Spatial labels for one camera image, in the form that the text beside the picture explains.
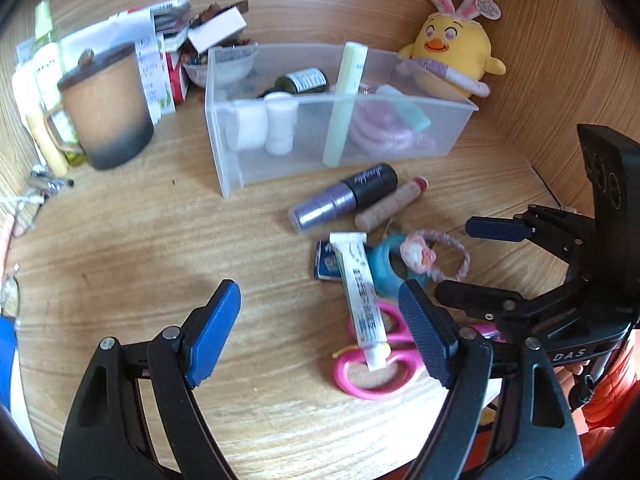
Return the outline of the right hand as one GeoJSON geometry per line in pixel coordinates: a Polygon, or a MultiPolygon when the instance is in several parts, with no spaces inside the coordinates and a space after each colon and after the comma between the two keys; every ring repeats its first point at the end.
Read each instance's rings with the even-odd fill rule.
{"type": "Polygon", "coordinates": [[[575,377],[582,374],[586,365],[589,362],[580,362],[580,363],[572,363],[567,364],[565,366],[555,367],[555,377],[560,384],[560,387],[564,393],[564,396],[568,396],[570,393],[570,389],[573,388],[575,383],[575,377]]]}

